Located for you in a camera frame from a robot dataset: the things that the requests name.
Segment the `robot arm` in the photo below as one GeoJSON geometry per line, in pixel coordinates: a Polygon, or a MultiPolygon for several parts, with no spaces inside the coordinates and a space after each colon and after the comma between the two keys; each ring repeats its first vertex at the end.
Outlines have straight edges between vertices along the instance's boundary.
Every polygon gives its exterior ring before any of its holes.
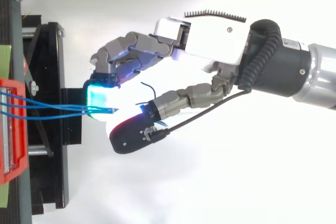
{"type": "Polygon", "coordinates": [[[165,138],[172,129],[157,131],[154,122],[181,109],[215,104],[207,113],[252,89],[336,108],[335,49],[284,39],[270,20],[249,26],[245,18],[209,10],[163,18],[153,35],[131,32],[113,40],[92,56],[96,70],[90,81],[113,88],[165,57],[187,59],[191,65],[197,58],[206,72],[216,75],[211,84],[164,93],[143,106],[142,113],[115,127],[110,140],[117,153],[134,152],[165,138]],[[233,85],[243,92],[223,100],[233,85]]]}

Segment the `red frame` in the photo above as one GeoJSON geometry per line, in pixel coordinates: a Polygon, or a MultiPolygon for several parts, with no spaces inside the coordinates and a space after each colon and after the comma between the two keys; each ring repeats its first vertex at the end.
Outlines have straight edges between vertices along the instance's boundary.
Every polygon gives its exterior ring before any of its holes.
{"type": "MultiPolygon", "coordinates": [[[[0,79],[1,88],[12,88],[12,94],[20,97],[26,97],[25,85],[15,80],[0,79]]],[[[12,104],[26,105],[26,102],[20,99],[11,98],[12,104]]],[[[11,108],[11,113],[19,116],[26,116],[26,109],[11,108]]],[[[13,153],[15,168],[12,168],[9,173],[4,174],[2,136],[0,130],[0,185],[9,182],[16,178],[28,167],[28,147],[27,147],[27,121],[23,119],[12,118],[12,134],[13,134],[13,153]]]]}

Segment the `green tape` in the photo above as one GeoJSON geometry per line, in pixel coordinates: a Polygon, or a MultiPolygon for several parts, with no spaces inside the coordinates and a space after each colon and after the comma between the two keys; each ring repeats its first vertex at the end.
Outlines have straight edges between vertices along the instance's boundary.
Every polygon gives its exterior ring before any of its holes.
{"type": "Polygon", "coordinates": [[[0,208],[6,208],[8,204],[9,183],[0,185],[0,208]]]}
{"type": "Polygon", "coordinates": [[[11,56],[12,46],[0,45],[0,78],[9,78],[9,65],[11,56]]]}
{"type": "MultiPolygon", "coordinates": [[[[9,66],[12,46],[0,45],[0,78],[9,78],[9,66]]],[[[8,204],[9,183],[0,185],[0,208],[6,208],[8,204]]]]}

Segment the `black metal mount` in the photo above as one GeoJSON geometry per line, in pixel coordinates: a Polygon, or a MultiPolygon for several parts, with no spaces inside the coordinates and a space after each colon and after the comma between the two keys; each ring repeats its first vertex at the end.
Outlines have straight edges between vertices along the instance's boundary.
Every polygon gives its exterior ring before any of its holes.
{"type": "MultiPolygon", "coordinates": [[[[83,104],[82,89],[65,88],[63,28],[53,22],[42,25],[39,15],[22,16],[22,24],[27,97],[48,104],[83,104]]],[[[27,111],[36,117],[67,113],[27,111]]],[[[33,215],[43,214],[45,203],[55,203],[56,208],[69,203],[67,145],[80,143],[81,117],[28,121],[29,146],[43,145],[46,154],[29,156],[33,215]]]]}

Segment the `white background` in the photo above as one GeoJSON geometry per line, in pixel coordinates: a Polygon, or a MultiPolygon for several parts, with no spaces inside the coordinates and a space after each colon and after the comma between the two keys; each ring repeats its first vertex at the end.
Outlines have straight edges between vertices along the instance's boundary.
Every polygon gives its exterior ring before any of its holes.
{"type": "MultiPolygon", "coordinates": [[[[66,29],[66,86],[80,87],[91,55],[108,41],[131,30],[152,33],[161,17],[204,8],[269,18],[285,38],[336,47],[334,0],[24,0],[22,12],[66,29]]],[[[140,81],[161,94],[210,79],[167,60],[125,90],[149,100],[140,81]]],[[[104,123],[84,117],[82,145],[68,148],[70,203],[63,210],[46,206],[33,222],[336,223],[335,117],[253,92],[129,155],[114,153],[104,123]]]]}

